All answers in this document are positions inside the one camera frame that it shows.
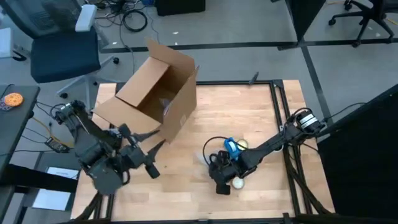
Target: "cardboard box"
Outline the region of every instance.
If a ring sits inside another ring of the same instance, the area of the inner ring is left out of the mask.
[[[194,60],[147,40],[150,57],[115,97],[97,106],[98,116],[135,133],[160,129],[171,142],[197,106]]]

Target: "chair wheel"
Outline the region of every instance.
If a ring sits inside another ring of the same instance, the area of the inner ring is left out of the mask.
[[[66,99],[66,98],[68,98],[68,93],[61,93],[60,97],[62,99]]]
[[[336,19],[329,20],[329,26],[333,26],[336,24]]]
[[[352,44],[352,46],[353,46],[354,48],[357,48],[359,45],[361,45],[361,43],[360,43],[359,41],[355,41],[355,42],[353,42],[353,44]]]
[[[345,9],[346,11],[350,11],[352,8],[353,8],[353,5],[352,5],[352,4],[347,4],[347,5],[344,6],[344,9]]]
[[[113,59],[113,63],[114,63],[115,65],[119,65],[119,62],[120,62],[119,58],[114,58],[114,59]]]

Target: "floor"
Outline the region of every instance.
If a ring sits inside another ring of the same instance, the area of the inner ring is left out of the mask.
[[[154,28],[159,32],[160,43],[166,45],[187,44],[219,44],[236,42],[276,42],[296,41],[293,25],[285,1],[271,3],[265,0],[207,0],[206,11],[196,14],[159,17],[153,7],[144,9],[153,19]],[[333,27],[328,21],[333,14],[344,12],[342,4],[325,4],[308,29],[305,40],[346,40],[355,39],[360,26],[358,18],[337,19]],[[398,17],[388,15],[395,21]],[[134,17],[132,26],[141,22]],[[99,21],[102,26],[108,21]],[[398,26],[388,22],[391,29],[398,33]],[[12,27],[15,31],[16,42],[30,49],[32,40],[23,34],[6,16],[0,28]],[[123,47],[119,38],[119,27],[103,28],[103,32],[110,40],[107,49]],[[130,47],[143,47],[146,37],[156,39],[155,32],[148,26],[139,33],[132,34],[125,28],[121,31],[123,40]],[[364,38],[386,38],[387,34],[377,24],[369,23]],[[306,60],[301,49],[278,51],[276,47],[247,47],[225,49],[183,50],[192,56],[200,66],[198,80],[249,80],[259,72],[259,79],[294,79],[300,80],[303,94],[308,107],[315,115],[323,118],[325,105],[321,107],[313,81],[319,81],[323,90],[326,106],[331,114],[338,112],[352,103],[369,101],[389,87],[398,83],[396,66],[393,58],[398,54],[398,44],[367,44],[357,49],[350,45],[308,47],[310,57],[315,67],[317,79],[310,75]],[[103,60],[112,54],[100,54]],[[109,64],[99,76],[112,78],[124,82],[133,74],[131,53],[115,53],[120,58],[119,65]],[[147,58],[146,52],[134,53],[135,69]],[[12,59],[0,60],[0,83],[14,83],[16,85],[36,85],[30,76],[29,60],[17,62]],[[70,92],[69,99],[59,98],[55,92],[70,80],[55,83],[40,84],[39,101],[54,105],[66,103],[69,100],[84,100],[83,86],[78,86]],[[95,96],[96,87],[91,91]],[[334,121],[349,113],[345,111],[334,118]],[[35,108],[35,117],[44,123],[50,118]],[[44,130],[36,123],[29,121],[27,127],[41,133]],[[53,133],[64,141],[72,137],[64,126],[54,124]],[[25,131],[24,135],[42,141],[40,136]],[[21,139],[18,149],[44,151],[47,147],[42,144]],[[12,163],[33,168],[37,163],[39,153],[17,153],[12,157]],[[71,168],[75,167],[70,158]],[[3,223],[13,223],[19,213],[21,203],[27,203],[22,195],[15,194]],[[29,208],[23,223],[58,223],[68,219],[69,212],[55,212]]]

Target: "chair base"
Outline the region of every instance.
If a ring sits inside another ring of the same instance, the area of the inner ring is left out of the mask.
[[[103,62],[101,62],[101,68],[105,67],[108,63],[110,63],[110,61],[113,61],[114,64],[118,64],[119,63],[119,59],[115,56],[110,56],[107,59],[105,59]],[[97,70],[95,72],[91,72],[87,75],[82,75],[76,79],[74,79],[74,81],[70,82],[69,84],[67,84],[66,86],[64,86],[63,88],[61,88],[59,91],[57,91],[57,95],[60,96],[61,98],[67,98],[67,91],[70,90],[71,88],[84,83],[85,84],[85,90],[86,90],[86,108],[88,111],[93,109],[93,105],[91,105],[91,98],[90,98],[90,85],[98,85],[99,83],[118,83],[120,81],[117,80],[112,80],[112,79],[108,79],[108,78],[101,78],[96,76],[96,74],[101,71]]]
[[[363,19],[359,23],[360,25],[362,25],[361,31],[359,32],[359,34],[356,38],[356,41],[353,43],[353,47],[358,47],[361,44],[361,39],[362,39],[362,35],[363,35],[364,31],[365,31],[366,27],[368,26],[369,21],[372,19],[375,22],[377,22],[381,27],[383,27],[383,29],[386,30],[388,32],[388,34],[390,35],[390,37],[386,40],[386,44],[392,43],[392,39],[394,37],[394,32],[390,29],[390,27],[386,24],[386,22],[384,22],[384,19],[386,18],[385,14],[377,15],[374,13],[373,9],[371,9],[357,1],[354,1],[354,0],[346,0],[345,1],[346,9],[347,9],[347,6],[350,6],[352,4],[354,4],[355,6],[360,8],[361,11],[348,12],[348,13],[334,15],[329,20],[329,25],[330,26],[335,25],[336,18],[339,18],[339,17],[362,17]]]

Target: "office chair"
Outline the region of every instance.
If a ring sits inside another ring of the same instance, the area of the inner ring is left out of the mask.
[[[353,47],[358,47],[361,45],[361,38],[362,35],[368,26],[369,20],[374,20],[377,22],[381,27],[383,27],[389,34],[390,37],[387,40],[387,44],[390,44],[392,42],[392,38],[394,37],[393,31],[390,29],[390,27],[384,22],[384,19],[386,18],[386,13],[387,12],[398,12],[398,0],[370,0],[370,2],[373,3],[373,7],[369,8],[367,6],[364,6],[363,4],[354,1],[354,0],[346,0],[345,1],[345,9],[349,11],[352,8],[352,4],[355,6],[358,6],[361,11],[359,12],[348,12],[348,13],[342,13],[342,14],[337,14],[334,15],[330,20],[329,20],[329,26],[333,26],[336,24],[336,18],[339,17],[356,17],[356,16],[361,16],[363,17],[361,22],[359,23],[362,25],[361,31],[359,32],[358,37],[356,38],[356,41],[352,44]]]
[[[118,64],[119,59],[110,56],[99,61],[94,5],[81,7],[76,0],[0,0],[0,5],[15,25],[33,38],[30,72],[37,83],[76,78],[57,94],[67,98],[68,90],[84,83],[90,109],[90,85],[118,82],[96,76],[110,61]]]

